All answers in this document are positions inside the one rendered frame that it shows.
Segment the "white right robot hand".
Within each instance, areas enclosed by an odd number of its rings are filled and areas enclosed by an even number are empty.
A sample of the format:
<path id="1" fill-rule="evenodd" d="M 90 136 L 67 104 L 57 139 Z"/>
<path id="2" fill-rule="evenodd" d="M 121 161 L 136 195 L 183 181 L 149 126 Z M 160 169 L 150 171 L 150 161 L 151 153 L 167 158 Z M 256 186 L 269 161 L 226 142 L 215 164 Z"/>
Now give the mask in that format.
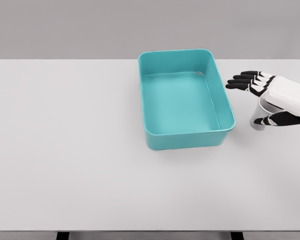
<path id="1" fill-rule="evenodd" d="M 300 125 L 300 84 L 283 76 L 263 71 L 243 71 L 234 75 L 225 85 L 227 89 L 250 92 L 260 100 L 280 111 L 258 117 L 253 123 L 258 126 Z"/>

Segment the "white paper cup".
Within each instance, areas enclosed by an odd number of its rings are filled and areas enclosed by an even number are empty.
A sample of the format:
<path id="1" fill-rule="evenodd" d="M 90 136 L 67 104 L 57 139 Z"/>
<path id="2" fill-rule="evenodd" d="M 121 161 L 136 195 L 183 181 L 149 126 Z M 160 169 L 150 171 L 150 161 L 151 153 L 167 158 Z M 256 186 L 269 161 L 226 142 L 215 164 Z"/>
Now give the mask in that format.
<path id="1" fill-rule="evenodd" d="M 250 121 L 249 121 L 250 126 L 254 130 L 263 131 L 266 128 L 266 126 L 254 123 L 255 119 L 264 118 L 268 115 L 275 114 L 277 112 L 282 112 L 282 111 L 283 111 L 283 109 L 281 109 L 273 104 L 268 103 L 267 101 L 265 101 L 262 98 L 259 98 L 257 106 L 256 106 L 256 108 L 250 118 Z"/>

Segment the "teal rectangular plastic basket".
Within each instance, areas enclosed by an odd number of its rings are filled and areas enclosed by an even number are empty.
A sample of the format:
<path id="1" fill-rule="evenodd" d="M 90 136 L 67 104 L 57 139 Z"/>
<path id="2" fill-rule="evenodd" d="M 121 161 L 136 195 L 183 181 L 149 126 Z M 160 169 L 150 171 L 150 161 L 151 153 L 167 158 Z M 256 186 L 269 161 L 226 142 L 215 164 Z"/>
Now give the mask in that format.
<path id="1" fill-rule="evenodd" d="M 151 150 L 218 146 L 236 124 L 216 60 L 207 49 L 138 57 L 145 141 Z"/>

